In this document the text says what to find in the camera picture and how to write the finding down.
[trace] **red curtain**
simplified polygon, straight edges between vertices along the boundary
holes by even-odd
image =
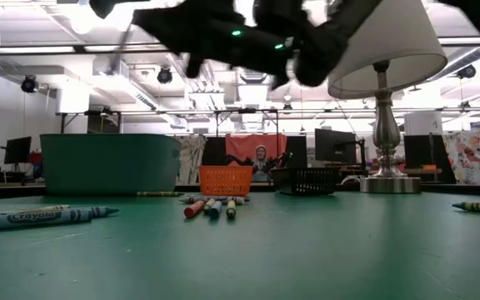
[[[265,150],[265,159],[276,158],[284,153],[287,147],[287,136],[282,134],[252,134],[248,136],[227,135],[225,137],[225,150],[227,154],[234,155],[241,161],[246,158],[255,160],[255,153],[257,148],[260,147]]]

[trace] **table lamp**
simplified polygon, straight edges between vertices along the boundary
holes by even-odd
[[[423,82],[447,63],[417,0],[382,1],[349,40],[342,60],[328,76],[328,93],[340,99],[376,98],[373,143],[381,153],[379,171],[361,180],[362,192],[419,193],[420,179],[401,173],[393,160],[401,137],[391,96]]]

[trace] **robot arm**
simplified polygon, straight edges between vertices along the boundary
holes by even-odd
[[[105,18],[115,4],[139,1],[142,0],[89,3],[99,17]],[[256,27],[244,25],[244,17],[234,11],[233,0],[186,0],[176,7],[138,10],[133,23],[173,53],[189,53],[189,78],[198,76],[206,59],[214,59],[231,68],[244,67],[273,75],[272,88],[277,88],[288,82],[286,66],[293,59],[296,79],[316,87],[336,67],[349,38],[381,1],[342,0],[337,11],[329,14],[329,20],[317,27],[302,10],[303,0],[256,0]],[[480,1],[439,2],[462,9],[480,32]]]

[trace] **wire basket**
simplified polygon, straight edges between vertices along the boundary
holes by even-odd
[[[199,187],[203,195],[245,196],[252,175],[252,166],[200,166]]]
[[[338,171],[327,167],[285,167],[274,169],[275,189],[292,195],[328,195],[334,193]]]

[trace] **computer monitor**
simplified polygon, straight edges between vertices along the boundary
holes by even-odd
[[[339,163],[357,163],[356,136],[351,132],[338,132],[327,129],[314,131],[316,160]]]
[[[5,164],[28,163],[30,152],[31,137],[8,140],[5,150]]]

